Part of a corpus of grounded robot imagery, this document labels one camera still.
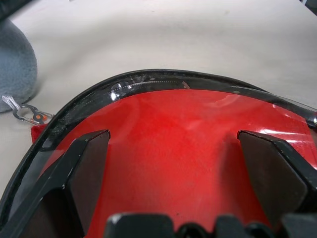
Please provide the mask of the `red item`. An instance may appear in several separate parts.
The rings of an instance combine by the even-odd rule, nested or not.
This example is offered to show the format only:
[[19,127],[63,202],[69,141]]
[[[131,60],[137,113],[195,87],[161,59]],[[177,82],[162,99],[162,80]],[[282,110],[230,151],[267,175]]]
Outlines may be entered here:
[[286,140],[317,169],[317,147],[301,116],[231,93],[142,93],[98,110],[80,129],[111,133],[86,238],[102,238],[108,217],[120,212],[163,213],[176,226],[197,222],[206,229],[224,214],[267,223],[249,181],[240,130]]

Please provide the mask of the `silver zipper pull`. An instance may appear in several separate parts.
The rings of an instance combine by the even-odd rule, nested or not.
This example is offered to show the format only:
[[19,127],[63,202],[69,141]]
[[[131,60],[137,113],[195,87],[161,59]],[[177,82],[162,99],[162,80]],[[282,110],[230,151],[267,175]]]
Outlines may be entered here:
[[43,125],[54,117],[54,114],[40,111],[35,106],[18,104],[15,99],[9,95],[3,95],[2,101],[12,109],[12,114],[15,118],[32,125]]

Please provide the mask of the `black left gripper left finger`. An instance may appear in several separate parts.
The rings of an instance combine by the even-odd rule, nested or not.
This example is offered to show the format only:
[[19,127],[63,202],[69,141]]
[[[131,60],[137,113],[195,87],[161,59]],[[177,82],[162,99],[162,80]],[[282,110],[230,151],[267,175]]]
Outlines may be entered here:
[[84,238],[101,191],[109,139],[109,130],[75,139],[15,210],[8,238]]

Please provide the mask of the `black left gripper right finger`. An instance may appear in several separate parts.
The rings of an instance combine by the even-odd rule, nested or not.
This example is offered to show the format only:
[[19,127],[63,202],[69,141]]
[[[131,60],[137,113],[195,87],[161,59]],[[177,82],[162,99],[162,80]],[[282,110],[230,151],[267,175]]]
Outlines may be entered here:
[[273,227],[288,213],[317,212],[317,169],[286,140],[237,134],[253,191]]

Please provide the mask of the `grey plush toy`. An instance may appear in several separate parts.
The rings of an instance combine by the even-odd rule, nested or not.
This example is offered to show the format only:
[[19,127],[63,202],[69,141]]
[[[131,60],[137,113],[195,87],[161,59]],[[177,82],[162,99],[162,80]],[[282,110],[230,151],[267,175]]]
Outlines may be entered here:
[[11,110],[2,96],[19,103],[33,97],[38,78],[37,59],[24,33],[10,20],[0,23],[0,113]]

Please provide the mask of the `clear plastic zipper pouch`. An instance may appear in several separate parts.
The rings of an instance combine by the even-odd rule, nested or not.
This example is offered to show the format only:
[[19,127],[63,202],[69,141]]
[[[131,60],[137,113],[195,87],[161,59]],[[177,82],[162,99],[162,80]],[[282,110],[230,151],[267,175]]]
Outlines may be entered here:
[[[83,132],[80,125],[84,120],[130,96],[187,89],[231,93],[287,109],[306,121],[317,147],[317,109],[249,83],[182,70],[153,69],[120,74],[87,89],[45,123],[45,129],[22,159],[0,200],[0,238],[8,238],[9,219],[38,178],[67,151],[71,143],[84,134],[108,130]],[[102,238],[317,238],[317,212],[285,214],[277,227],[273,227],[269,220],[267,223],[244,223],[235,215],[224,214],[216,217],[211,229],[197,222],[176,226],[163,213],[120,212],[108,217]]]

